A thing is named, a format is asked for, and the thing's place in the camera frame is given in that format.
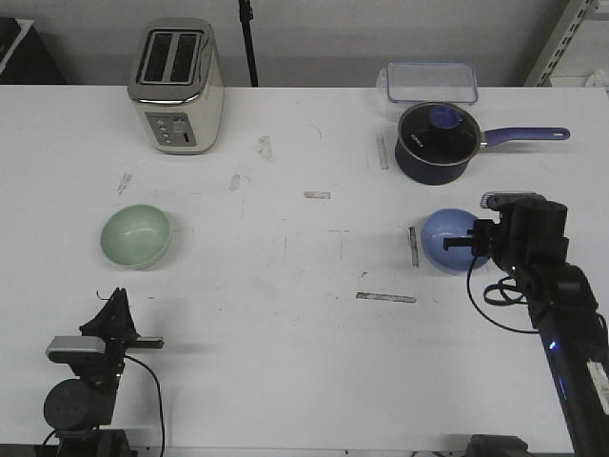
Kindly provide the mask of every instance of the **black pot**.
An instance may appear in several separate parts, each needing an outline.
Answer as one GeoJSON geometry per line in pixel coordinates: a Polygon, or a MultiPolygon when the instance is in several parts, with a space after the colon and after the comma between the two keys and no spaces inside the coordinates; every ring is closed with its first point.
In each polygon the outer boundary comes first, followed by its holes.
{"type": "Polygon", "coordinates": [[[396,160],[415,181],[437,186],[463,174],[480,147],[509,140],[566,140],[563,128],[509,128],[481,132],[476,120],[448,103],[420,103],[400,118],[396,160]]]}

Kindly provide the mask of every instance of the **purple handle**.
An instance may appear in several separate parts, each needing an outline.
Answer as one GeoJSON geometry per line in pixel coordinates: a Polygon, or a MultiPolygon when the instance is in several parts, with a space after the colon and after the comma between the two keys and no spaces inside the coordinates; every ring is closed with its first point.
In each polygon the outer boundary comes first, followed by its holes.
{"type": "Polygon", "coordinates": [[[495,146],[510,140],[567,140],[571,132],[561,127],[512,127],[487,130],[484,136],[486,146],[495,146]]]}

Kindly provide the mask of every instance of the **container lid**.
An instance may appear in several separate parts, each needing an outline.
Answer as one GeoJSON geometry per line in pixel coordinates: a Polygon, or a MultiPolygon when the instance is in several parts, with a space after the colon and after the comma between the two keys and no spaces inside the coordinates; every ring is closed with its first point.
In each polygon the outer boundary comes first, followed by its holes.
{"type": "Polygon", "coordinates": [[[386,88],[393,103],[478,101],[476,73],[463,62],[390,62],[386,88]]]}

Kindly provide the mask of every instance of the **table surface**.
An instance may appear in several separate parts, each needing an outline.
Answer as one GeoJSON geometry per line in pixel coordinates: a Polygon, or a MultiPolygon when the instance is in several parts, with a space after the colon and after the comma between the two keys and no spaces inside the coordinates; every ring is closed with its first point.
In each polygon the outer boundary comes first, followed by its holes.
{"type": "MultiPolygon", "coordinates": [[[[536,336],[492,327],[464,275],[420,255],[408,228],[440,208],[479,217],[488,190],[534,190],[569,208],[568,260],[609,311],[602,89],[481,89],[482,129],[555,126],[564,142],[485,149],[444,186],[413,182],[375,89],[226,89],[215,146],[171,156],[147,138],[121,87],[0,87],[0,442],[37,443],[42,405],[71,376],[45,349],[116,287],[158,374],[174,447],[463,449],[473,433],[571,448],[536,336]],[[386,151],[387,166],[383,166],[386,151]],[[329,192],[329,199],[305,198],[329,192]],[[99,245],[116,210],[167,212],[172,241],[147,270],[99,245]],[[356,298],[372,292],[416,303],[356,298]]],[[[501,272],[487,264],[472,284],[501,272]]],[[[489,309],[530,328],[526,309],[489,309]]],[[[154,385],[128,365],[112,425],[160,442],[154,385]]]]}

